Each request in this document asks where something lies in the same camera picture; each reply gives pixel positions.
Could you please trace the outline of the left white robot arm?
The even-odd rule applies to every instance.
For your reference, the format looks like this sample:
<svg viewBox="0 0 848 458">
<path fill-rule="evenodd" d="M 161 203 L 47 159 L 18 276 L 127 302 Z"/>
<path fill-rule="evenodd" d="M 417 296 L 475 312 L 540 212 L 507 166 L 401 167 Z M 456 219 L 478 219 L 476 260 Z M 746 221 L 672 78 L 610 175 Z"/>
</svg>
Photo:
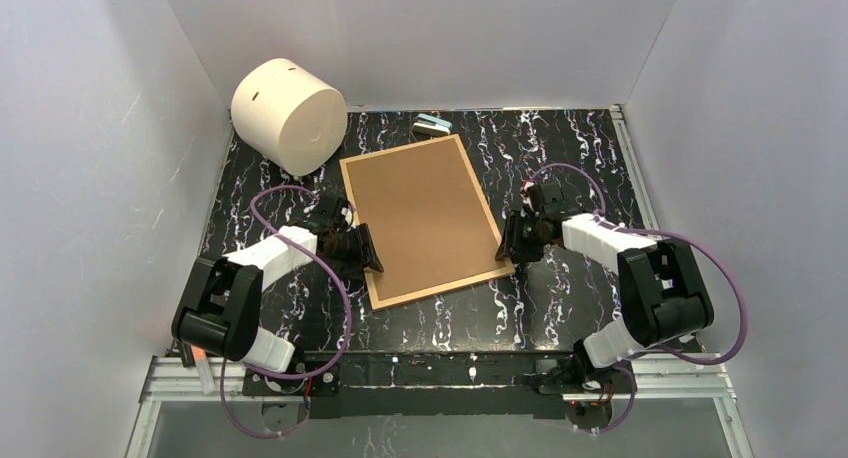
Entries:
<svg viewBox="0 0 848 458">
<path fill-rule="evenodd" d="M 260 324 L 263 293 L 290 273 L 317 264 L 340 285 L 383 266 L 354 206 L 333 194 L 271 227 L 269 237 L 239 251 L 196 258 L 171 324 L 174 339 L 272 376 L 290 367 L 295 347 Z"/>
</svg>

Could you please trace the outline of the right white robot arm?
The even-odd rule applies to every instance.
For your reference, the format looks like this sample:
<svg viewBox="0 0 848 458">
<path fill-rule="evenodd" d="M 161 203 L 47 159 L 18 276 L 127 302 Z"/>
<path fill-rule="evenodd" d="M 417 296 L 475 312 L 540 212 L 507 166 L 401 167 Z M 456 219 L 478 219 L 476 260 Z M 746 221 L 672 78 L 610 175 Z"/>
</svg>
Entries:
<svg viewBox="0 0 848 458">
<path fill-rule="evenodd" d="M 538 262 L 547 247 L 558 245 L 601 264 L 618 280 L 619 317 L 574 344 L 569 371 L 605 370 L 713 323 L 711 299 L 689 244 L 621 231 L 599 214 L 567 204 L 553 183 L 532 185 L 525 196 L 521 209 L 507 214 L 497 259 Z"/>
</svg>

